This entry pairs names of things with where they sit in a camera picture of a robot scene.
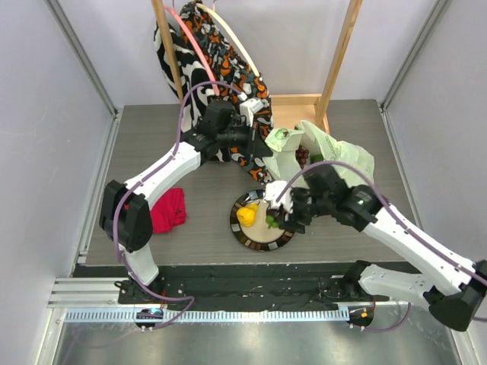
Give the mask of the dark red fake grapes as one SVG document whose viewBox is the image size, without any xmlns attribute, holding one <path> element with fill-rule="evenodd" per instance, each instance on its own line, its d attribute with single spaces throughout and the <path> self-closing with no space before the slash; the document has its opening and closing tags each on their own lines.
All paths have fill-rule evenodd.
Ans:
<svg viewBox="0 0 487 365">
<path fill-rule="evenodd" d="M 298 162 L 299 167 L 303 169 L 310 161 L 309 150 L 300 145 L 295 151 L 295 159 Z"/>
</svg>

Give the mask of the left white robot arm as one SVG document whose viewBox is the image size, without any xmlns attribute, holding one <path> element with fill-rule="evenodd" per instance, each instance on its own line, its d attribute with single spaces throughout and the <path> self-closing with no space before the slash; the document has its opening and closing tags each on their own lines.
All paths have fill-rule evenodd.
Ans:
<svg viewBox="0 0 487 365">
<path fill-rule="evenodd" d="M 272 156 L 265 143 L 271 127 L 263 122 L 268 105 L 259 98 L 246 100 L 239 107 L 214 100 L 163 157 L 139 175 L 125 182 L 112 180 L 105 186 L 100 228 L 115 243 L 129 276 L 138 282 L 135 293 L 145 303 L 156 302 L 162 293 L 159 269 L 148 244 L 153 234 L 150 210 L 167 190 L 222 150 L 228 150 L 256 181 L 271 181 L 263 161 Z"/>
</svg>

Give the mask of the dark purple fake mangosteen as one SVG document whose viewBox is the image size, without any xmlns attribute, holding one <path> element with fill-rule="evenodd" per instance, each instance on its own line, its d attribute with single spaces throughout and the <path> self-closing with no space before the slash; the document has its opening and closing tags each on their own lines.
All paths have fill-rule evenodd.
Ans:
<svg viewBox="0 0 487 365">
<path fill-rule="evenodd" d="M 269 229 L 284 229 L 287 212 L 283 208 L 266 210 L 266 224 Z"/>
</svg>

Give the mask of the beige plate with dark rim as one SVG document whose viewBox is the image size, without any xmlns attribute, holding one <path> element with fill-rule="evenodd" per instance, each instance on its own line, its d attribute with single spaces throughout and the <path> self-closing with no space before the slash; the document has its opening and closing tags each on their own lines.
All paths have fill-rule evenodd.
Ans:
<svg viewBox="0 0 487 365">
<path fill-rule="evenodd" d="M 244 193 L 233 204 L 229 214 L 230 229 L 235 239 L 241 245 L 260 252 L 282 248 L 294 237 L 292 231 L 267 227 L 266 210 L 268 204 L 264 200 L 264 191 L 264 189 L 254 189 Z M 237 209 L 252 203 L 259 204 L 256 222 L 252 227 L 243 227 L 237 220 Z"/>
</svg>

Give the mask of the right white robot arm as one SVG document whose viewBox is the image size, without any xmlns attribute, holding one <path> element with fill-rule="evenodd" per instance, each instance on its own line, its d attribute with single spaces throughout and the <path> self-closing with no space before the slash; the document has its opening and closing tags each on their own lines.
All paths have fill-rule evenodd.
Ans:
<svg viewBox="0 0 487 365">
<path fill-rule="evenodd" d="M 315 217 L 330 216 L 391 248 L 418 269 L 408 274 L 358 261 L 345 275 L 347 297 L 366 295 L 403 300 L 427 309 L 442 325 L 464 332 L 486 296 L 486 262 L 474 262 L 448 249 L 410 222 L 363 173 L 363 184 L 348 186 L 337 162 L 313 163 L 297 173 L 306 183 L 266 185 L 268 212 L 279 228 L 304 233 Z"/>
</svg>

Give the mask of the pale green plastic bag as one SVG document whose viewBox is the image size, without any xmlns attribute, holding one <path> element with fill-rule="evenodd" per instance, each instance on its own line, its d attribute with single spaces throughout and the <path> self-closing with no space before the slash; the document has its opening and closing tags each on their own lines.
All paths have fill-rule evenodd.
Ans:
<svg viewBox="0 0 487 365">
<path fill-rule="evenodd" d="M 275 128 L 266 137 L 272 156 L 262 159 L 266 168 L 264 183 L 277 180 L 289 181 L 303 167 L 295 156 L 303 148 L 308 157 L 304 165 L 320 161 L 340 161 L 361 171 L 369 180 L 374 179 L 374 157 L 363 147 L 339 141 L 307 120 L 300 121 L 294 129 Z"/>
</svg>

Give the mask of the yellow fake pear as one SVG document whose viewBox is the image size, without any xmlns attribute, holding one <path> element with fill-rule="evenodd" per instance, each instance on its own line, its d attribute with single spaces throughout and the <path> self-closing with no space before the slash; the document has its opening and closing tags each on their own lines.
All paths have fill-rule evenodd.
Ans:
<svg viewBox="0 0 487 365">
<path fill-rule="evenodd" d="M 256 222 L 259 204 L 252 203 L 237 209 L 237 220 L 243 227 L 252 227 Z"/>
</svg>

